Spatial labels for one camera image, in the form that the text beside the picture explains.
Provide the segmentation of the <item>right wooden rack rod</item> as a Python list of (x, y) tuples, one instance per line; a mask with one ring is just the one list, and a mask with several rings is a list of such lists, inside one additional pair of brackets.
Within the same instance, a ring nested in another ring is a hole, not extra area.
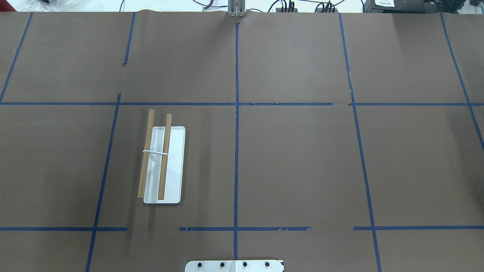
[(162, 154), (158, 196), (157, 196), (158, 200), (164, 200), (165, 187), (166, 187), (166, 175), (167, 175), (167, 168), (168, 168), (169, 143), (171, 139), (171, 125), (172, 125), (172, 114), (166, 114), (166, 124), (164, 129), (164, 141), (163, 141), (163, 149), (162, 149), (163, 154)]

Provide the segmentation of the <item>left wooden rack rod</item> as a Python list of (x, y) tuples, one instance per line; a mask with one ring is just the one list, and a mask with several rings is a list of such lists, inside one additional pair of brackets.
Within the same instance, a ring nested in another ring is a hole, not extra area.
[(146, 179), (147, 179), (147, 166), (149, 163), (149, 151), (152, 141), (152, 129), (154, 127), (155, 110), (149, 110), (147, 116), (146, 138), (144, 142), (143, 157), (141, 163), (140, 181), (138, 188), (138, 198), (144, 198)]

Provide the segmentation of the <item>black box with label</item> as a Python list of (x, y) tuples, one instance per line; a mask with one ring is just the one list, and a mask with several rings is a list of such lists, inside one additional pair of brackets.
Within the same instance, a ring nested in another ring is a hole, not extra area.
[(366, 0), (365, 13), (454, 14), (465, 5), (465, 0)]

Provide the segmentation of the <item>clear plastic bag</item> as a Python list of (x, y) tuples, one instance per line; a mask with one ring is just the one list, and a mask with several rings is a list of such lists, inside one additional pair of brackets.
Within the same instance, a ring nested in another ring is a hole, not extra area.
[(28, 12), (69, 12), (84, 7), (93, 0), (28, 0), (22, 11)]

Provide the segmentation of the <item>white metal rack crossbar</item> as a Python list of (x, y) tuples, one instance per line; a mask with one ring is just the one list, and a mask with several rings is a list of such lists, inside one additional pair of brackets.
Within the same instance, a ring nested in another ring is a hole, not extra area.
[(143, 150), (143, 153), (148, 153), (148, 154), (153, 154), (153, 155), (161, 155), (161, 156), (167, 155), (168, 156), (168, 153), (162, 153), (162, 152), (153, 151), (153, 150)]

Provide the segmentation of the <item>black power strip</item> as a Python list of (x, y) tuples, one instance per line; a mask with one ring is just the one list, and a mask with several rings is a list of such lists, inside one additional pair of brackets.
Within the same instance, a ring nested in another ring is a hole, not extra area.
[(332, 3), (331, 1), (328, 2), (319, 2), (318, 5), (315, 7), (314, 13), (336, 13), (337, 12), (337, 5)]
[[(276, 3), (280, 2), (280, 7), (275, 7)], [(278, 13), (293, 13), (298, 12), (298, 9), (295, 7), (295, 1), (293, 0), (278, 0), (274, 3), (272, 8), (275, 9), (275, 12)]]

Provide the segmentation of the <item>white rack base tray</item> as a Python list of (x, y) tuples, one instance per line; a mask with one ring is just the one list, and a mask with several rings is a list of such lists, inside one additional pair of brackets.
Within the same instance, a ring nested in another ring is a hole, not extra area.
[[(162, 152), (164, 144), (164, 126), (154, 126), (150, 150)], [(147, 179), (143, 202), (145, 204), (178, 204), (182, 196), (183, 163), (185, 154), (186, 129), (183, 126), (171, 126), (171, 139), (168, 152), (168, 168), (164, 200), (158, 200), (158, 187), (161, 169), (161, 155), (149, 155)]]

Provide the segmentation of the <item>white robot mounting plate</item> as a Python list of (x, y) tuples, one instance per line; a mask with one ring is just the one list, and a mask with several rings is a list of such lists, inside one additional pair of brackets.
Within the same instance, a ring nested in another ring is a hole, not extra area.
[(283, 260), (193, 260), (185, 272), (284, 272)]

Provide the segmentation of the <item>grey metal post bracket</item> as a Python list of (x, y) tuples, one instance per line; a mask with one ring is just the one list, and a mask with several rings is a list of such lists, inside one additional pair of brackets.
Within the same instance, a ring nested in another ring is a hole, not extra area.
[(228, 17), (245, 17), (247, 9), (245, 0), (228, 0)]

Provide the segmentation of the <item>wooden rack rod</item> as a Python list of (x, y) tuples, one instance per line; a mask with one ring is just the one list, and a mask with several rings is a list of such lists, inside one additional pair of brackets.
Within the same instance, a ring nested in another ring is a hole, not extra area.
[(154, 127), (155, 110), (149, 110), (147, 116), (146, 138), (144, 142), (143, 157), (141, 163), (140, 181), (138, 188), (138, 198), (144, 198), (146, 179), (147, 179), (147, 166), (149, 163), (149, 151), (152, 141), (152, 129)]
[(164, 200), (165, 187), (166, 187), (166, 175), (167, 175), (167, 168), (168, 168), (169, 143), (171, 139), (171, 125), (172, 125), (172, 114), (166, 114), (166, 124), (164, 129), (164, 141), (163, 141), (163, 149), (162, 149), (163, 154), (162, 154), (158, 196), (157, 196), (158, 200)]

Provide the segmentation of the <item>black power strip left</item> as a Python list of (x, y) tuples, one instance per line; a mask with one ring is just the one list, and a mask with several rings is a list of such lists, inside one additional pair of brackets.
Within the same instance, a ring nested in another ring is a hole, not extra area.
[[(275, 7), (276, 3), (280, 2), (280, 7)], [(275, 9), (275, 12), (278, 13), (293, 13), (298, 12), (298, 9), (295, 7), (295, 1), (293, 0), (278, 0), (274, 3), (272, 8)]]

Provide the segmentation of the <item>black power strip right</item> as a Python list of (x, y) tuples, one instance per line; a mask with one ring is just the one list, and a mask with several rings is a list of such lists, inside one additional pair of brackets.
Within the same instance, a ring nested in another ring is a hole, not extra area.
[(314, 13), (336, 13), (337, 12), (337, 5), (332, 3), (331, 1), (328, 2), (319, 2), (318, 5), (315, 7)]

